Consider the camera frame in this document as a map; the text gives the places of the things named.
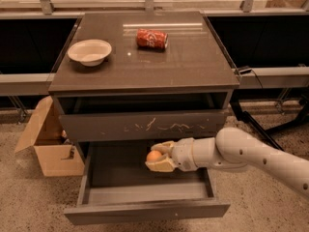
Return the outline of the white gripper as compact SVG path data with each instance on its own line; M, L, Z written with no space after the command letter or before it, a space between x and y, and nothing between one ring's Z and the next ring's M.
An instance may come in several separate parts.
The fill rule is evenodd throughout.
M162 155L172 155L172 159L163 156L155 161L146 161L146 166L153 172L173 172L176 166L183 172L195 171L197 166L193 158L193 143L193 138L157 143L151 150L158 151Z

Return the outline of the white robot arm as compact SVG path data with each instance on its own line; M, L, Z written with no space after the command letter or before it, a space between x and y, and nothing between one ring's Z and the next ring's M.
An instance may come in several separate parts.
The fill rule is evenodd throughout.
M242 171L254 166L309 198L309 160L274 149L237 128L224 128L215 137L155 144L146 156L146 166L153 172Z

